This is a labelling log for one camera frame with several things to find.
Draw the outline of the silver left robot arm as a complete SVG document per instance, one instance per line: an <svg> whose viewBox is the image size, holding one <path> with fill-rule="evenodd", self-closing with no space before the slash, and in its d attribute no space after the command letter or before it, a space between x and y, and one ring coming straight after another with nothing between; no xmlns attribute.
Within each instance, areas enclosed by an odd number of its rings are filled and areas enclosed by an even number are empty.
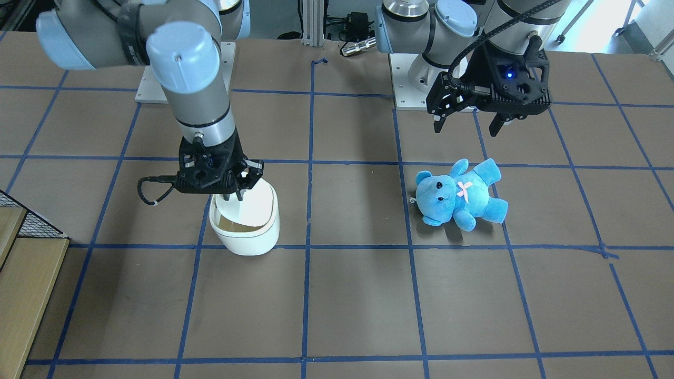
<svg viewBox="0 0 674 379"><path fill-rule="evenodd" d="M568 1L382 1L375 18L381 53L415 54L412 79L441 132L474 106L495 116L491 136L553 103L544 44Z"/></svg>

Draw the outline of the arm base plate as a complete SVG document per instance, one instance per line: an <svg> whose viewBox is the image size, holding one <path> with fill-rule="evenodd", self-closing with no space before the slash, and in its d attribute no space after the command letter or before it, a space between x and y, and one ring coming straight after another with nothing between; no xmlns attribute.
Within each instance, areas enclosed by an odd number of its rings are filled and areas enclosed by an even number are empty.
<svg viewBox="0 0 674 379"><path fill-rule="evenodd" d="M424 60L421 54L390 54L395 108L400 111L426 111L426 98L442 68Z"/></svg>
<svg viewBox="0 0 674 379"><path fill-rule="evenodd" d="M137 103L166 105L169 102L164 92L164 84L168 84L168 89L177 89L178 93L190 94L207 87L215 78L216 72L221 75L226 88L231 88L237 50L234 42L220 43L218 56L221 62L218 65L215 63L214 47L207 48L205 63L195 62L194 53L185 55L167 46L160 47L157 43L149 42L147 48L150 58L158 58L158 66L151 64L145 67L135 94Z"/></svg>

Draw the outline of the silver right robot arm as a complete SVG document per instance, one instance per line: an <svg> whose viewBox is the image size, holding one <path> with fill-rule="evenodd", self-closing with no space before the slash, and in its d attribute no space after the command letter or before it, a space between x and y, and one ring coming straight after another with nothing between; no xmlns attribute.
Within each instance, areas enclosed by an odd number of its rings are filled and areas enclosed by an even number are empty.
<svg viewBox="0 0 674 379"><path fill-rule="evenodd" d="M243 153L221 42L250 29L248 1L58 1L36 19L44 52L62 69L150 67L182 133L179 171L156 181L238 201L263 162Z"/></svg>

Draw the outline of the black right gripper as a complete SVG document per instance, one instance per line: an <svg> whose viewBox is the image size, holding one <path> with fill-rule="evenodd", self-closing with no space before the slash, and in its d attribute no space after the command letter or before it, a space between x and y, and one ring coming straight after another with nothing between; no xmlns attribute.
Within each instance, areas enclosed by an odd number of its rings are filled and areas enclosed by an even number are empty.
<svg viewBox="0 0 674 379"><path fill-rule="evenodd" d="M249 159L244 153L238 132L216 146L205 146L196 137L179 144L179 192L188 194L222 194L229 201L236 194L243 201L245 190L252 189L263 175L263 161Z"/></svg>

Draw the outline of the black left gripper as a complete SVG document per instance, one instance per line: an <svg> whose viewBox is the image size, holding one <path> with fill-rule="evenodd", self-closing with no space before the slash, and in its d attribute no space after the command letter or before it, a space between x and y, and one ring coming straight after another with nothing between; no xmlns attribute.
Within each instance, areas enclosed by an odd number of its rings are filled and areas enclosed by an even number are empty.
<svg viewBox="0 0 674 379"><path fill-rule="evenodd" d="M513 117L539 115L551 106L549 68L541 45L529 45L522 54L506 53L495 45L479 46L461 77L448 71L436 76L426 98L434 132L439 134L450 115L468 106L496 113L489 125L491 137Z"/></svg>

